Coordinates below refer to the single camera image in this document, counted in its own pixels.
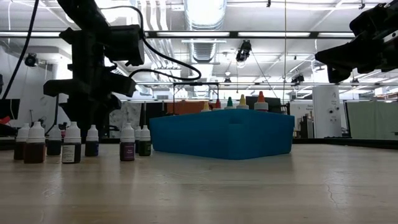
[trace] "yellow cap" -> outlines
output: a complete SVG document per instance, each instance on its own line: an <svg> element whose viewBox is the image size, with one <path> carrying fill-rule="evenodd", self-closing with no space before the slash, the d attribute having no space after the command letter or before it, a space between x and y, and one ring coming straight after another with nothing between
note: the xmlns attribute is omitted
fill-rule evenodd
<svg viewBox="0 0 398 224"><path fill-rule="evenodd" d="M241 99L239 101L239 105L246 105L246 99L245 99L243 94L241 95Z"/></svg>
<svg viewBox="0 0 398 224"><path fill-rule="evenodd" d="M203 110L209 110L209 103L206 101L205 105L203 105Z"/></svg>

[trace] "white cap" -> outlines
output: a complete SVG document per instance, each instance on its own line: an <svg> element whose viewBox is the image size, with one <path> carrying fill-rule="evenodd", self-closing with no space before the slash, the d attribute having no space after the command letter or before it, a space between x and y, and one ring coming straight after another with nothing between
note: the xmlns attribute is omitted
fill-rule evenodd
<svg viewBox="0 0 398 224"><path fill-rule="evenodd" d="M266 102L254 103L254 110L268 110L268 103Z"/></svg>
<svg viewBox="0 0 398 224"><path fill-rule="evenodd" d="M40 121L36 121L29 129L27 143L45 143L44 128Z"/></svg>
<svg viewBox="0 0 398 224"><path fill-rule="evenodd" d="M98 141L98 130L95 128L95 124L92 124L88 130L86 141Z"/></svg>
<svg viewBox="0 0 398 224"><path fill-rule="evenodd" d="M26 142L29 135L29 129L30 129L29 124L25 123L24 126L18 130L16 141Z"/></svg>
<svg viewBox="0 0 398 224"><path fill-rule="evenodd" d="M50 141L61 141L62 140L61 130L58 128L58 125L54 125L54 127L51 129L49 140Z"/></svg>
<svg viewBox="0 0 398 224"><path fill-rule="evenodd" d="M238 105L238 106L236 106L236 109L248 110L249 109L249 105Z"/></svg>
<svg viewBox="0 0 398 224"><path fill-rule="evenodd" d="M131 123L126 123L122 129L120 135L121 142L135 141L134 139L134 129L131 127Z"/></svg>
<svg viewBox="0 0 398 224"><path fill-rule="evenodd" d="M69 128L65 131L65 143L80 143L81 136L80 136L80 128L77 126L76 121L72 121L70 123Z"/></svg>
<svg viewBox="0 0 398 224"><path fill-rule="evenodd" d="M140 126L136 127L135 135L136 135L136 139L139 140L139 137L141 136L141 127Z"/></svg>
<svg viewBox="0 0 398 224"><path fill-rule="evenodd" d="M150 131L148 129L148 125L144 125L142 128L140 140L150 140Z"/></svg>

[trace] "orange cap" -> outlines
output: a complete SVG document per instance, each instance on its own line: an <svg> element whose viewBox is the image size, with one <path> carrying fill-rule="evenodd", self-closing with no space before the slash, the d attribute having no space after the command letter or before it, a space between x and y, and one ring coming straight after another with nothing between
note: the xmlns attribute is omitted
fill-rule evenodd
<svg viewBox="0 0 398 224"><path fill-rule="evenodd" d="M220 99L217 99L216 101L216 108L221 108Z"/></svg>
<svg viewBox="0 0 398 224"><path fill-rule="evenodd" d="M264 94L260 91L259 98L257 99L257 103L265 103L266 100L264 99Z"/></svg>

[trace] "table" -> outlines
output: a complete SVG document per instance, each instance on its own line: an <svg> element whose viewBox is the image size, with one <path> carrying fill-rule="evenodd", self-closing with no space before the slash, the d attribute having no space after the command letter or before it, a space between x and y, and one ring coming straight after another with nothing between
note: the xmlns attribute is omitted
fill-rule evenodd
<svg viewBox="0 0 398 224"><path fill-rule="evenodd" d="M0 223L395 223L398 151L294 145L245 161L155 152L120 162L117 145L81 164L0 151Z"/></svg>

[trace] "blue plastic tray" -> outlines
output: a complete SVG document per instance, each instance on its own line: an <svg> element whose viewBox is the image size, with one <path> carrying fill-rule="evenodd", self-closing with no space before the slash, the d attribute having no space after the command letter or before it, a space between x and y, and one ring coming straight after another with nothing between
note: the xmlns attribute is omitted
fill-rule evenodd
<svg viewBox="0 0 398 224"><path fill-rule="evenodd" d="M156 151L219 159L289 153L293 129L293 116L254 110L222 110L150 120Z"/></svg>

